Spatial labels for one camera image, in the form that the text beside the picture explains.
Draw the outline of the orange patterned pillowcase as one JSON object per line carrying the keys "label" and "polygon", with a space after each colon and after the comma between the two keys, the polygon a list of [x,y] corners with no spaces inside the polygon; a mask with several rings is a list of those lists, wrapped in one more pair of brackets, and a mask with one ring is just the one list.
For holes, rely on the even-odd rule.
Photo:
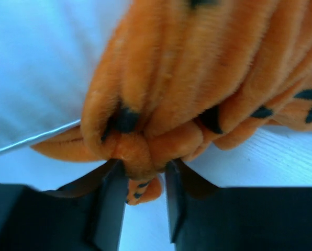
{"label": "orange patterned pillowcase", "polygon": [[122,160],[136,205],[160,196],[171,160],[230,150],[269,124],[312,131],[312,1],[132,1],[80,125],[33,148]]}

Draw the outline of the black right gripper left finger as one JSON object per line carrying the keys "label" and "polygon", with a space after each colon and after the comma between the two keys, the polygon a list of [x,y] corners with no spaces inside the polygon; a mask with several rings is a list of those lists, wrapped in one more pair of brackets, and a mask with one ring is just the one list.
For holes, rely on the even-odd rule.
{"label": "black right gripper left finger", "polygon": [[127,182],[112,159],[58,190],[0,184],[0,250],[117,250]]}

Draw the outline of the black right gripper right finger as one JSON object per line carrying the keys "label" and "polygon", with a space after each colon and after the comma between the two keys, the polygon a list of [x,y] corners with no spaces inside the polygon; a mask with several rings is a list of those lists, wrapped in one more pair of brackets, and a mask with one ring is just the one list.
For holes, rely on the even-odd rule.
{"label": "black right gripper right finger", "polygon": [[165,180],[176,250],[312,250],[312,187],[219,188],[179,159]]}

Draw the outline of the white pillow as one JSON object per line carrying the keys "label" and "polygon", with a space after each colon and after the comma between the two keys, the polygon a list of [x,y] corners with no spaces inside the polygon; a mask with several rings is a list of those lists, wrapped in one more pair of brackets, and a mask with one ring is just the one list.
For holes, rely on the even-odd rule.
{"label": "white pillow", "polygon": [[0,1],[0,154],[80,123],[128,1]]}

